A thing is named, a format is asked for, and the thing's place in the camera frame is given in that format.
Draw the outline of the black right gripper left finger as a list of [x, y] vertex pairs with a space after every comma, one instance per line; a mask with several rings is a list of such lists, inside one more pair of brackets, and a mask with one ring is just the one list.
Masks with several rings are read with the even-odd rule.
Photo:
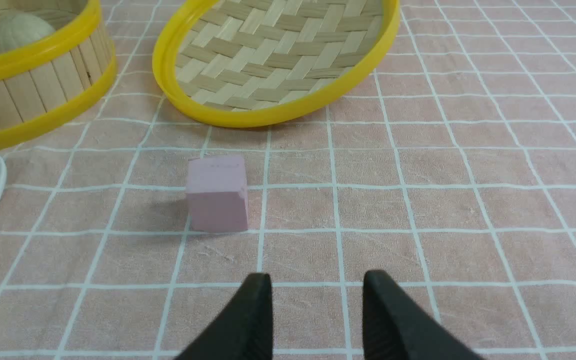
[[271, 360], [274, 306], [268, 273], [250, 273], [176, 360]]

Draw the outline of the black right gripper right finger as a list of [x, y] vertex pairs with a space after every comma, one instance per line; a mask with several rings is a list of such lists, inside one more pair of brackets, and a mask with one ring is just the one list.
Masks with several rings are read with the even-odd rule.
[[382, 269], [362, 285], [362, 344], [366, 360], [480, 360]]

